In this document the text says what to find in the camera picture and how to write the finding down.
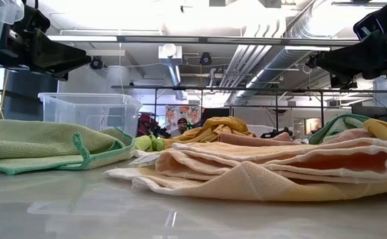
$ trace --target person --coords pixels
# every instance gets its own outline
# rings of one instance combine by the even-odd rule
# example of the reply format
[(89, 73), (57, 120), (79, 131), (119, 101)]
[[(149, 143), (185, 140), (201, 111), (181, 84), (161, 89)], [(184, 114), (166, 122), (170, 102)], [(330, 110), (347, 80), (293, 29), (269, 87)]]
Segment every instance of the person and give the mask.
[(180, 118), (177, 122), (178, 129), (173, 130), (170, 134), (171, 137), (182, 135), (187, 130), (187, 119)]

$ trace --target ceiling duct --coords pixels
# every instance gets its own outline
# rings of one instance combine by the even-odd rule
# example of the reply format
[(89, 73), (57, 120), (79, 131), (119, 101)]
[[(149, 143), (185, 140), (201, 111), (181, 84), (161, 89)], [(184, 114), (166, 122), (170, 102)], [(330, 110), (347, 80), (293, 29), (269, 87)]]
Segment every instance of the ceiling duct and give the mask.
[[(286, 37), (293, 39), (330, 38), (344, 27), (359, 21), (367, 13), (374, 10), (375, 8), (363, 7), (358, 10), (351, 7), (332, 6), (331, 0), (316, 0), (286, 32)], [(247, 88), (265, 87), (267, 84), (262, 84), (262, 82), (273, 81), (284, 73), (284, 71), (278, 70), (265, 70), (266, 68), (291, 68), (312, 51), (310, 48), (301, 47), (274, 47), (279, 47), (278, 53), (250, 80)], [(236, 94), (236, 102), (243, 102), (243, 97), (250, 97), (256, 93), (256, 91), (239, 91)]]
[[(179, 65), (183, 63), (183, 53), (181, 46), (175, 46), (174, 44), (164, 44), (159, 46), (158, 58), (161, 64), (168, 66), (169, 74), (174, 86), (180, 86), (180, 70)], [(184, 91), (175, 91), (176, 100), (186, 100), (187, 96)]]

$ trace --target green towel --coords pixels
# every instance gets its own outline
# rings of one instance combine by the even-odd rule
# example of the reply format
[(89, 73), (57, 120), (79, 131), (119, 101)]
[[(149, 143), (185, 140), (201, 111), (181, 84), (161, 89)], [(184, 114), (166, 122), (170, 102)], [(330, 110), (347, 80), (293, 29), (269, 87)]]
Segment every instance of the green towel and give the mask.
[(8, 175), (43, 169), (85, 170), (133, 156), (132, 136), (119, 129), (0, 120), (0, 171)]
[(165, 149), (164, 141), (153, 135), (144, 135), (135, 138), (135, 148), (145, 152), (162, 151)]
[(356, 114), (343, 114), (332, 119), (327, 125), (309, 138), (310, 144), (320, 144), (334, 138), (338, 133), (347, 129), (364, 129), (363, 122), (368, 120), (367, 116)]

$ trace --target poster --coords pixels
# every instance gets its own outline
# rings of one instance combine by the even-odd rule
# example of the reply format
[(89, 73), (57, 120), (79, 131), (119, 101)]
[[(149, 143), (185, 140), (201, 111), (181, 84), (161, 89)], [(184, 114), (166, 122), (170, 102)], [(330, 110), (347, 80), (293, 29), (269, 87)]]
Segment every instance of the poster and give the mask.
[(165, 127), (167, 132), (177, 129), (177, 121), (185, 118), (188, 123), (194, 124), (200, 120), (200, 106), (166, 106), (167, 119)]

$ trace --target yellow towel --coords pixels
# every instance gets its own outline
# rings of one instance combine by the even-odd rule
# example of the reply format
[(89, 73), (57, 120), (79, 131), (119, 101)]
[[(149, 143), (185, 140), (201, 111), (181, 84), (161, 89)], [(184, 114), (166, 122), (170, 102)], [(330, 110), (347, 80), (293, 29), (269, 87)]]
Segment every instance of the yellow towel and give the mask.
[(218, 136), (223, 132), (252, 136), (246, 123), (238, 118), (231, 116), (213, 117), (207, 119), (203, 127), (188, 130), (172, 139), (164, 139), (165, 149), (171, 148), (173, 143), (215, 142), (218, 141)]
[(387, 141), (248, 147), (174, 143), (156, 168), (112, 169), (109, 177), (177, 196), (324, 201), (387, 193)]
[(372, 135), (378, 139), (387, 140), (387, 122), (378, 119), (368, 119), (364, 126)]

